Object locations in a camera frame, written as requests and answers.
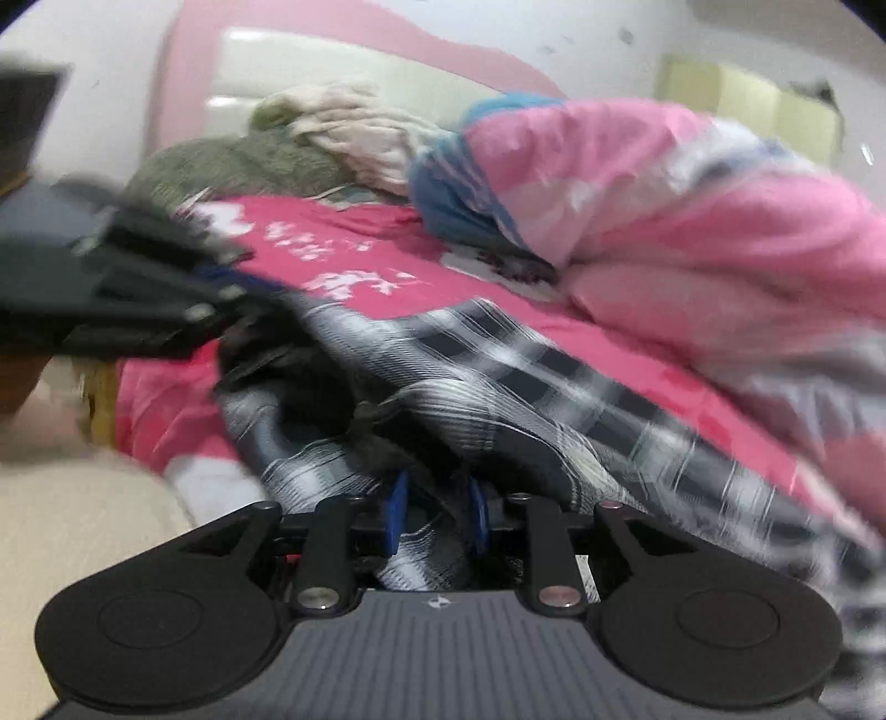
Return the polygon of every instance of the headboard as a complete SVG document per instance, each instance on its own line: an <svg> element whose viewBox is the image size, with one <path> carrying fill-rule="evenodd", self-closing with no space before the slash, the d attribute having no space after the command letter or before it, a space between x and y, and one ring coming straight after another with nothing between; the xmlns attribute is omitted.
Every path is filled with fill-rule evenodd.
<svg viewBox="0 0 886 720"><path fill-rule="evenodd" d="M152 126L147 142L149 150L200 137L206 129L214 131L230 127L233 130L241 126L245 112L242 106L222 108L223 117L210 119L208 127L205 108L207 98L256 97L257 90L253 86L248 89L241 87L229 94L226 92L229 86L220 84L222 67L226 67L225 53L233 52L225 43L225 33L237 27L250 28L253 32L255 29L272 30L300 35L305 40L307 36L315 40L359 46L351 49L350 54L338 53L338 61L345 63L340 67L346 66L347 69L343 74L352 77L361 74L359 66L352 66L352 61L358 62L358 57L372 57L379 68L385 65L383 58L358 56L353 52L369 49L386 57L397 56L414 61L400 66L404 68L402 72L407 74L414 72L417 64L422 64L430 66L430 70L438 68L446 71L446 74L470 78L474 83L485 86L482 92L489 89L521 90L563 96L563 92L543 73L505 52L442 40L370 0L184 0L158 67ZM331 45L326 45L325 50L325 57L331 59ZM276 66L278 79L273 84L274 91L302 82L301 75L290 75L297 78L295 82L285 80L286 73L297 72L291 57L277 56L272 59L267 54L265 58L262 62L273 60ZM389 68L393 67L389 62L386 64ZM249 59L241 67L251 68L252 60ZM436 84L440 77L434 75L433 82ZM384 85L383 94L387 93L389 83L383 80L379 84ZM241 90L249 90L248 95L241 96ZM416 97L420 98L422 92L425 98L433 97L433 91L434 86L427 85ZM417 109L406 100L392 99L397 100L397 105L406 103L403 106L408 109ZM439 117L444 120L451 116L452 109L447 109L448 101L442 98L440 105L435 106L437 101L434 98L430 104L424 102L424 112L421 114L439 112Z"/></svg>
<svg viewBox="0 0 886 720"><path fill-rule="evenodd" d="M293 85L359 76L389 106L454 129L479 100L499 94L478 82L414 60L337 40L235 27L221 39L204 135L240 133L262 98Z"/></svg>

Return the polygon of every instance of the black and white plaid fabric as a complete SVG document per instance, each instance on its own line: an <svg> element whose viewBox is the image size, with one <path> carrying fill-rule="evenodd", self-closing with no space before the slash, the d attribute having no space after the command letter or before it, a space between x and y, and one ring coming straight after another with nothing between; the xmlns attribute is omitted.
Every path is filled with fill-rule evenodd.
<svg viewBox="0 0 886 720"><path fill-rule="evenodd" d="M353 411L364 427L394 439L419 465L457 458L502 492L544 494L576 512L590 512L603 499L634 505L821 593L844 633L843 656L822 702L844 720L886 716L880 545L864 545L811 516L667 412L490 302L381 321L302 295L291 301L299 337L266 337L261 352L240 351L223 362L237 381L224 380L219 391L244 461L287 511L304 512L325 497L379 483L360 460L353 419L341 426L335 419L310 421L311 412L329 415L339 406L337 412ZM284 366L291 348L300 352L308 344L322 352L308 375L287 379L286 372L268 371ZM333 384L346 396L336 397L310 374L330 367L341 372ZM447 469L450 481L454 469ZM444 501L456 490L439 478L425 487ZM458 513L431 513L412 530L378 573L384 586L471 585ZM593 597L591 581L588 590Z"/></svg>

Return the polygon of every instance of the blanket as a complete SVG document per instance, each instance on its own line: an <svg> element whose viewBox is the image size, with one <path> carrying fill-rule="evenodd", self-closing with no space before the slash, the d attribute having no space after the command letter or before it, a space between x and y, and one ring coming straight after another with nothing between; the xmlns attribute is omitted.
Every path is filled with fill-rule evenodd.
<svg viewBox="0 0 886 720"><path fill-rule="evenodd" d="M291 296L293 331L228 338L222 415L241 458L288 511L372 493L408 468L417 502L395 590L476 586L459 498L469 467L502 493L589 512L641 508L809 583L841 615L845 646L823 696L839 718L886 707L886 554L813 518L652 403L599 393L594 370L488 301L399 320ZM595 597L593 581L587 589Z"/></svg>
<svg viewBox="0 0 886 720"><path fill-rule="evenodd" d="M426 147L449 135L432 122L384 106L369 82L298 85L263 100L256 129L288 126L295 138L340 155L369 187L407 194L407 168Z"/></svg>
<svg viewBox="0 0 886 720"><path fill-rule="evenodd" d="M850 184L637 100L481 107L410 180L434 234L550 262L597 324L724 388L886 533L886 220Z"/></svg>

